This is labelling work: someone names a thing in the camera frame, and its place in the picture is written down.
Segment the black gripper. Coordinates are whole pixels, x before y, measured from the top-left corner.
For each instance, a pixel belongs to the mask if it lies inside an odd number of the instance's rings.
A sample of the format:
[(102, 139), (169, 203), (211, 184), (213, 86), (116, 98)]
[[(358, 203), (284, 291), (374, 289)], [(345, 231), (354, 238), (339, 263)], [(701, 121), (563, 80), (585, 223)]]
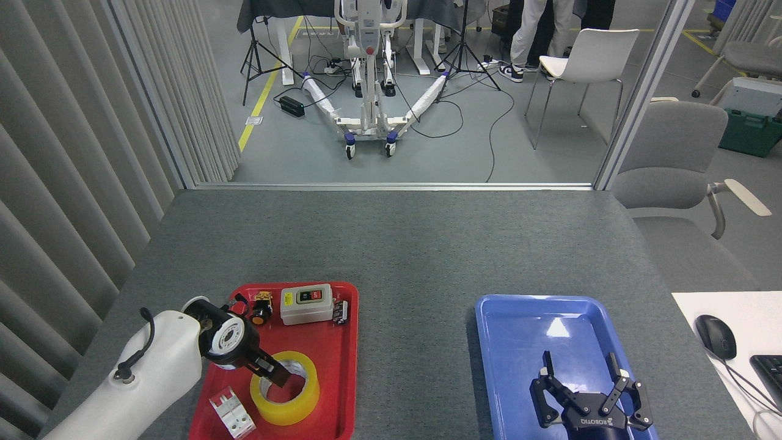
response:
[(277, 359), (260, 349), (260, 335), (256, 326), (247, 318), (240, 317), (244, 336), (240, 343), (240, 354), (235, 359), (236, 368), (247, 368), (260, 378), (266, 378), (279, 388), (285, 387), (291, 373)]
[[(578, 397), (576, 402), (574, 393), (556, 379), (550, 351), (544, 351), (543, 360), (544, 368), (530, 384), (541, 428), (563, 423), (569, 439), (631, 439), (627, 426), (645, 431), (653, 424), (651, 410), (645, 409), (648, 404), (647, 387), (640, 381), (634, 381), (619, 367), (615, 353), (608, 353), (605, 357), (614, 382), (612, 391), (606, 398)], [(545, 392), (549, 392), (562, 406), (562, 414), (547, 403)], [(633, 403), (633, 412), (629, 415), (616, 405), (623, 392), (629, 394)]]

